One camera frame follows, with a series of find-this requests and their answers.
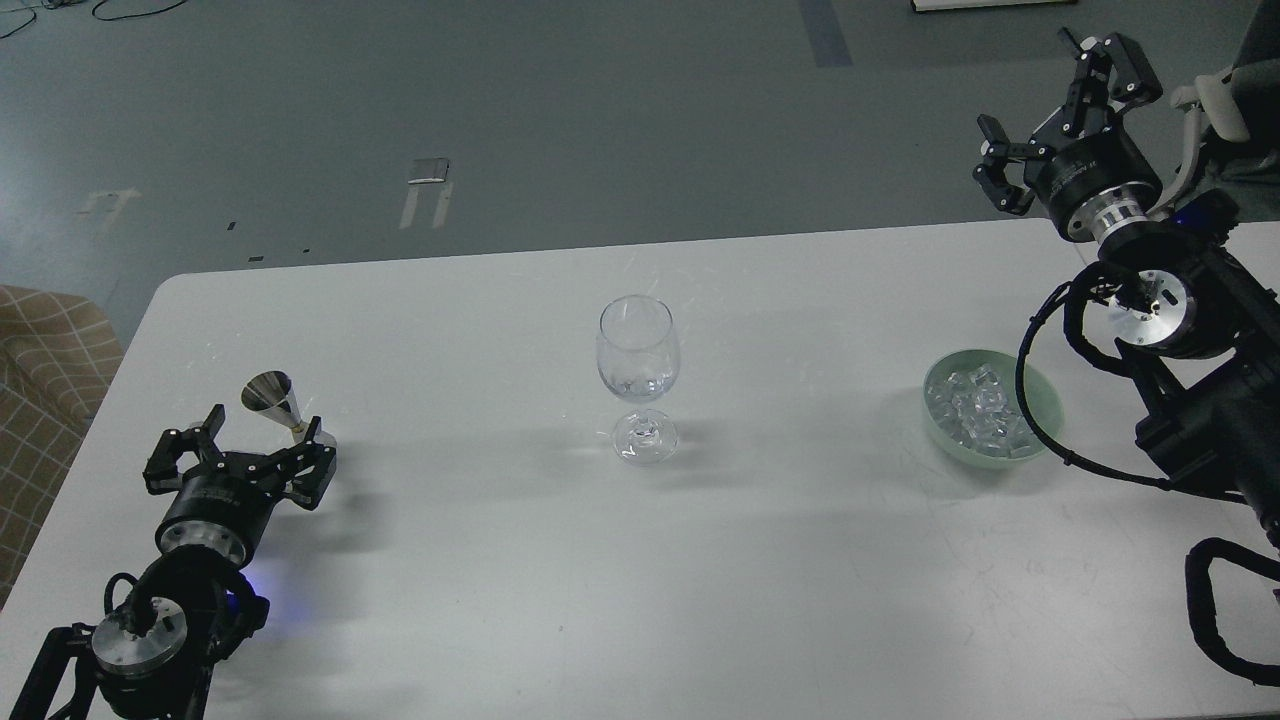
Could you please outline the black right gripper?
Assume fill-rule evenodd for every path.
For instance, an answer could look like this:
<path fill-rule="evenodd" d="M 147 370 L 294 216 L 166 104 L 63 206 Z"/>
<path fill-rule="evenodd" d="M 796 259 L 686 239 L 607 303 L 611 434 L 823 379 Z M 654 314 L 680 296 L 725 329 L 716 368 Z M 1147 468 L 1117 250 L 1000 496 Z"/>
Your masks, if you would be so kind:
<path fill-rule="evenodd" d="M 1076 38 L 1066 27 L 1059 40 L 1075 61 L 1066 97 L 1052 115 L 1050 129 L 1071 140 L 1062 149 L 1038 142 L 1014 143 L 991 115 L 975 119 L 983 138 L 980 163 L 973 179 L 997 211 L 1024 217 L 1033 195 L 1044 205 L 1059 236 L 1075 243 L 1094 238 L 1092 215 L 1082 209 L 1117 188 L 1151 209 L 1164 183 L 1130 135 L 1119 129 L 1129 111 L 1164 96 L 1142 46 L 1125 35 Z M 1007 168 L 1030 161 L 1030 190 L 1009 181 Z"/>

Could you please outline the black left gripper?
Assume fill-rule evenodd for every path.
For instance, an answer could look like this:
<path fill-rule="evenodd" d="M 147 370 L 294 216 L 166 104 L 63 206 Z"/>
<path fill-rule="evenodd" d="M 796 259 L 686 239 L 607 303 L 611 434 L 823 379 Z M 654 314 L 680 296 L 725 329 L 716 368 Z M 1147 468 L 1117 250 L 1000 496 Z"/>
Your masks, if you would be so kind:
<path fill-rule="evenodd" d="M 216 443 L 225 419 L 225 406 L 215 404 L 193 427 L 164 430 L 143 465 L 143 486 L 151 496 L 175 492 L 156 529 L 160 553 L 202 546 L 242 569 L 253 560 L 280 500 L 317 509 L 337 471 L 337 439 L 312 416 L 291 447 L 269 457 L 227 456 Z M 186 473 L 179 469 L 183 457 L 195 460 Z"/>

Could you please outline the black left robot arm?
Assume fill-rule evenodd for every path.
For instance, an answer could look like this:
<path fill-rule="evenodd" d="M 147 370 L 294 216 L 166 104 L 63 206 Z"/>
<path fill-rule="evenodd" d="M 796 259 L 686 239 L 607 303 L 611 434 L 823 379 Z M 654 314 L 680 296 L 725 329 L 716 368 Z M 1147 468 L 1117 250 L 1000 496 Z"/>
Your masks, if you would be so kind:
<path fill-rule="evenodd" d="M 164 430 L 143 468 L 146 491 L 170 495 L 157 557 L 104 589 L 102 620 L 55 626 L 12 710 L 14 719 L 84 719 L 104 700 L 122 719 L 201 719 L 212 674 L 261 630 L 270 601 L 244 570 L 276 505 L 312 511 L 337 469 L 337 442 L 319 416 L 292 418 L 291 446 L 225 451 L 225 409 Z"/>

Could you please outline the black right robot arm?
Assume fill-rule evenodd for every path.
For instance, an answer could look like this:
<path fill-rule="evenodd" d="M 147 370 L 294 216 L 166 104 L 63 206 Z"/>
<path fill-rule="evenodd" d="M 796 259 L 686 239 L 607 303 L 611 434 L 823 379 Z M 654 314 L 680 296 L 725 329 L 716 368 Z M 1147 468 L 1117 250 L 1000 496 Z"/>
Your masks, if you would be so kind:
<path fill-rule="evenodd" d="M 1140 45 L 1120 33 L 1076 41 L 1062 105 L 1024 142 L 980 115 L 973 170 L 991 204 L 1024 215 L 1044 205 L 1057 233 L 1097 243 L 1097 259 L 1059 286 L 1030 318 L 1012 392 L 1033 434 L 1069 466 L 1161 491 L 1249 506 L 1277 543 L 1277 296 L 1228 250 L 1238 205 L 1211 190 L 1178 208 L 1193 177 L 1202 101 L 1183 99 L 1187 137 L 1179 181 L 1164 187 L 1124 129 L 1125 114 L 1162 96 Z M 1143 477 L 1059 443 L 1034 416 L 1027 359 L 1044 323 L 1062 314 L 1073 351 L 1130 380 L 1146 418 L 1135 445 L 1160 469 Z"/>

